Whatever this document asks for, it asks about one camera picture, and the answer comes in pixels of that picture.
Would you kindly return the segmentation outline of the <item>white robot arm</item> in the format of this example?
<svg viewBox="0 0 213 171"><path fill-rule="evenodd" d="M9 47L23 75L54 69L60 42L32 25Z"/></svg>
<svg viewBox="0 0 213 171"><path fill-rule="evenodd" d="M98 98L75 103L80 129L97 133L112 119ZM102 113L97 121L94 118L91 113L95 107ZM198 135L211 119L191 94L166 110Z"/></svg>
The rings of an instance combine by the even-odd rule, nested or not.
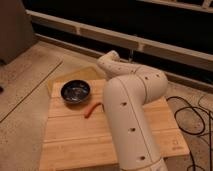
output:
<svg viewBox="0 0 213 171"><path fill-rule="evenodd" d="M168 171L142 106L161 98L165 74L146 65L124 63L112 50L98 66L110 80L103 89L103 107L122 171Z"/></svg>

